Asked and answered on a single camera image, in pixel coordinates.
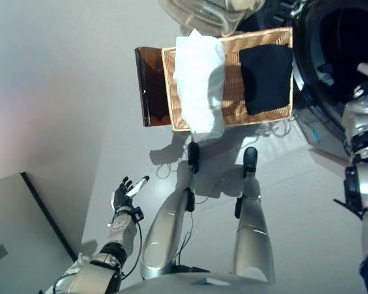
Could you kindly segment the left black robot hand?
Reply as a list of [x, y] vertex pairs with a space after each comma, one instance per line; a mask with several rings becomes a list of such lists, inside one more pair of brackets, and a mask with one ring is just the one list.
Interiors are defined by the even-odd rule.
[[122, 206], [130, 207], [133, 198], [148, 183], [149, 179], [149, 176], [144, 176], [134, 184], [127, 176], [124, 177], [118, 188], [112, 193], [111, 207], [113, 211], [117, 213]]

